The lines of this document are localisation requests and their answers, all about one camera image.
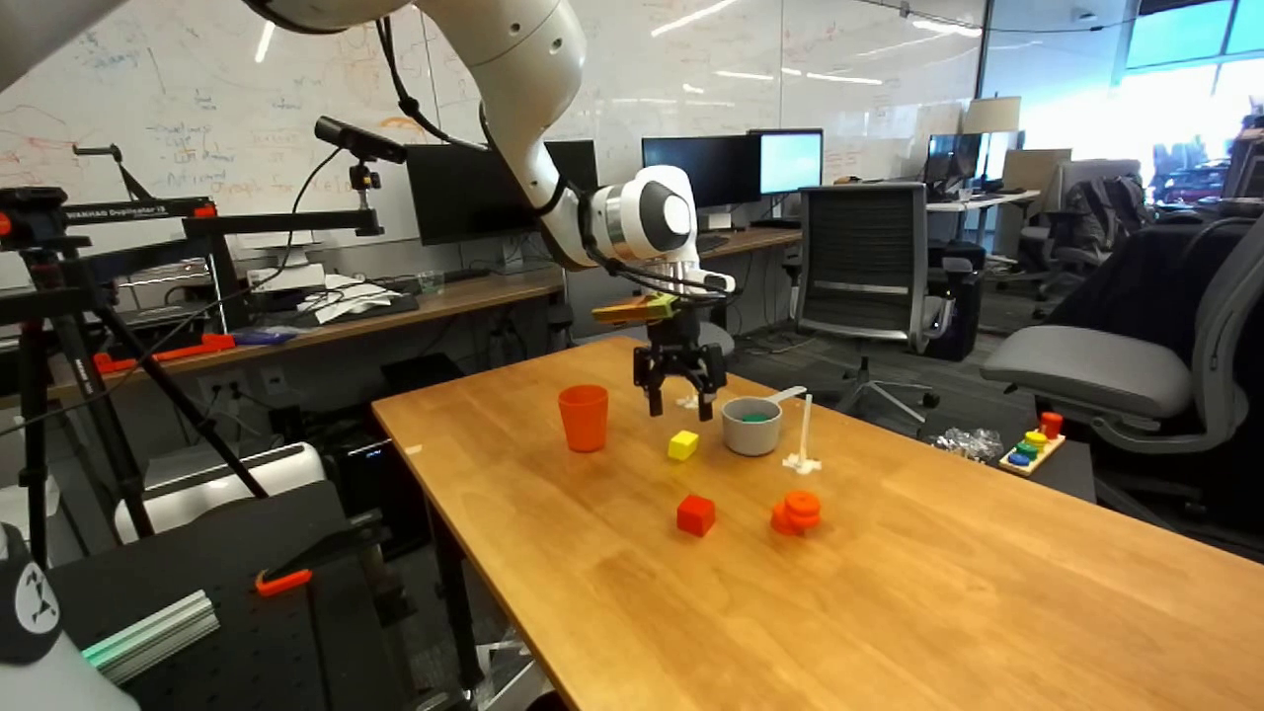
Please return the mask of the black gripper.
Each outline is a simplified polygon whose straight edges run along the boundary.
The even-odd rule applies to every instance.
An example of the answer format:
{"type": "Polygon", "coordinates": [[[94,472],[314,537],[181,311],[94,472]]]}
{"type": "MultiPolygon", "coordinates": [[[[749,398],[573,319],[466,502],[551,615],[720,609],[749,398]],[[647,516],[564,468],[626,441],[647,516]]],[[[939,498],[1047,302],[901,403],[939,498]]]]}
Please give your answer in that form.
{"type": "Polygon", "coordinates": [[[710,423],[728,360],[730,337],[682,308],[647,329],[647,339],[632,353],[632,382],[645,389],[647,414],[664,414],[664,378],[682,375],[699,390],[699,420],[710,423]]]}

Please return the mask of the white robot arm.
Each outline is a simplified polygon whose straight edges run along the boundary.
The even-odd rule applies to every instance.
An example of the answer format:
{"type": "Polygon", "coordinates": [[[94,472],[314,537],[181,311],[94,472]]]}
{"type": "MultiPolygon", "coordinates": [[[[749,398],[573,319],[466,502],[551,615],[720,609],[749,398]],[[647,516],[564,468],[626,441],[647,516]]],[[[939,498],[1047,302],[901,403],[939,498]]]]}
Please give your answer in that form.
{"type": "Polygon", "coordinates": [[[545,152],[551,125],[585,79],[585,30],[568,0],[242,0],[261,21],[302,36],[339,36],[418,7],[478,88],[478,125],[518,182],[564,267],[605,267],[653,290],[664,315],[632,353],[632,382],[664,411],[664,382],[689,378],[694,411],[710,414],[728,357],[699,339],[694,308],[736,293],[730,273],[699,266],[694,191],[680,165],[645,165],[628,182],[577,191],[545,152]]]}

